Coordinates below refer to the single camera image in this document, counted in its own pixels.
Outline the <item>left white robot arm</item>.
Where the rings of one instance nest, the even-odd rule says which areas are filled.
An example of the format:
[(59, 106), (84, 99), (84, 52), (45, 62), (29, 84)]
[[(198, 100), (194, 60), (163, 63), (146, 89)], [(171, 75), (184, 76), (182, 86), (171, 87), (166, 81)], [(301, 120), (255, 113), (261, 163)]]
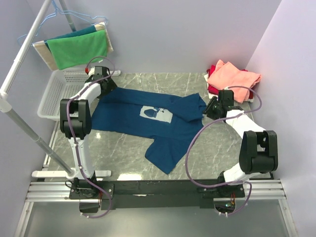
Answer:
[(74, 157), (75, 174), (71, 177), (74, 186), (81, 189), (87, 198), (99, 192), (95, 169), (89, 154), (88, 138), (92, 130), (90, 105), (95, 99), (109, 94), (117, 85), (112, 80), (113, 72), (104, 66), (86, 68), (88, 79), (83, 88), (69, 99), (60, 101), (60, 129), (68, 139)]

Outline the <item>blue t shirt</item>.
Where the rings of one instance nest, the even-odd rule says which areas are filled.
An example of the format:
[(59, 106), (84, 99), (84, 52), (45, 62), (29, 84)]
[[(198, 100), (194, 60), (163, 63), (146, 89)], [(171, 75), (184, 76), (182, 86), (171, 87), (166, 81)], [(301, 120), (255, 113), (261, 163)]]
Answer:
[(202, 128), (206, 103), (199, 94), (170, 94), (116, 88), (102, 97), (92, 128), (153, 139), (145, 158), (169, 174)]

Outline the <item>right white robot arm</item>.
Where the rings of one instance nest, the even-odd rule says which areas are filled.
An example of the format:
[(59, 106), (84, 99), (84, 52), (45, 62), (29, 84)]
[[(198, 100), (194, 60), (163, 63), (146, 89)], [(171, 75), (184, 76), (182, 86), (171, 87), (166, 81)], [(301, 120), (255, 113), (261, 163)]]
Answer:
[(219, 175), (217, 193), (228, 197), (235, 181), (247, 181), (278, 168), (277, 134), (257, 125), (234, 103), (232, 90), (220, 90), (203, 111), (208, 118), (224, 121), (242, 138), (238, 163)]

